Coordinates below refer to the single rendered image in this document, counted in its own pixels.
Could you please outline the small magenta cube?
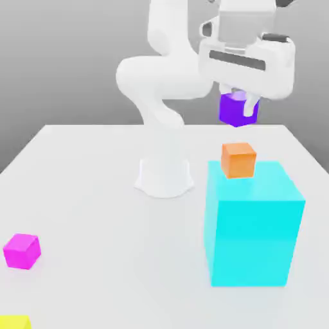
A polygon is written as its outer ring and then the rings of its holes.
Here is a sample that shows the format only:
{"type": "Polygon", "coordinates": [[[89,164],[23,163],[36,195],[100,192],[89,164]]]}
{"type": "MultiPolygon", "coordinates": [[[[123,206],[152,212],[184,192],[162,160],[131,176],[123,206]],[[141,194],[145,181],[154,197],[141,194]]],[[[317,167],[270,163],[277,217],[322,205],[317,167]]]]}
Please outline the small magenta cube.
{"type": "Polygon", "coordinates": [[[5,244],[3,252],[8,267],[29,270],[41,255],[39,238],[16,233],[5,244]]]}

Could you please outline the large cyan box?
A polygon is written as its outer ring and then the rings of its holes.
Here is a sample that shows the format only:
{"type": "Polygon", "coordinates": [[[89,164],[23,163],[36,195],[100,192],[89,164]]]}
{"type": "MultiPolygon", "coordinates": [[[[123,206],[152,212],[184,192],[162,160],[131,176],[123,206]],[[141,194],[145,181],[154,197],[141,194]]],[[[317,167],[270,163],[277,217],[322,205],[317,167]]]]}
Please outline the large cyan box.
{"type": "Polygon", "coordinates": [[[284,287],[305,198],[277,161],[228,179],[209,161],[204,248],[213,287],[284,287]]]}

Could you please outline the small yellow cube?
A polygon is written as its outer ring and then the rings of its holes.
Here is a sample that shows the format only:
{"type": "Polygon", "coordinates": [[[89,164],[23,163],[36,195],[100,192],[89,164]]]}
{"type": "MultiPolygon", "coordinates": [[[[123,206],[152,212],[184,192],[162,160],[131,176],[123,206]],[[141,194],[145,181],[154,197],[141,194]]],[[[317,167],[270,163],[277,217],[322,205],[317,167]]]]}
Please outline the small yellow cube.
{"type": "Polygon", "coordinates": [[[0,329],[31,329],[28,316],[0,316],[0,329]]]}

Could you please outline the small purple cube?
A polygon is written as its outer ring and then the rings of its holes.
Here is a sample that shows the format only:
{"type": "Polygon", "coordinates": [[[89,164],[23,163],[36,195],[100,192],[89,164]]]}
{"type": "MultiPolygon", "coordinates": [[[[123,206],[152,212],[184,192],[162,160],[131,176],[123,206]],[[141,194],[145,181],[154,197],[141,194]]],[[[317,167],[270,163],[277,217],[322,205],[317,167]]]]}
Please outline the small purple cube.
{"type": "Polygon", "coordinates": [[[246,93],[241,90],[222,94],[219,103],[219,120],[233,127],[242,127],[254,124],[258,118],[259,102],[254,106],[253,115],[244,116],[246,93]]]}

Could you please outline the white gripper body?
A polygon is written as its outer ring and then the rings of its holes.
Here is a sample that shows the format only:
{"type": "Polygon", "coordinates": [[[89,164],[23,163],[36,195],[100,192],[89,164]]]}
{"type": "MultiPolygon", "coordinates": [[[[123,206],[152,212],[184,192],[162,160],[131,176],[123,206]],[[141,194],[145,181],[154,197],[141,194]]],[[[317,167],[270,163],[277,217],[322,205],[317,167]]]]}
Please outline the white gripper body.
{"type": "Polygon", "coordinates": [[[204,39],[199,48],[199,70],[201,75],[230,85],[232,90],[277,100],[293,90],[295,54],[291,39],[257,39],[244,49],[227,48],[222,42],[204,39]]]}

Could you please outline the small orange cube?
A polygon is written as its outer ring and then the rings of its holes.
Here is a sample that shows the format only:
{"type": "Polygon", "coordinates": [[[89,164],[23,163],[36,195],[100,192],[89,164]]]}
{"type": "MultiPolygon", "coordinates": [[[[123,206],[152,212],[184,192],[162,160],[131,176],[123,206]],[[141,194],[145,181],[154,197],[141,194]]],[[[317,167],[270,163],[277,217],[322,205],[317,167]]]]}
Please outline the small orange cube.
{"type": "Polygon", "coordinates": [[[221,168],[228,179],[252,178],[256,152],[248,143],[222,145],[221,168]]]}

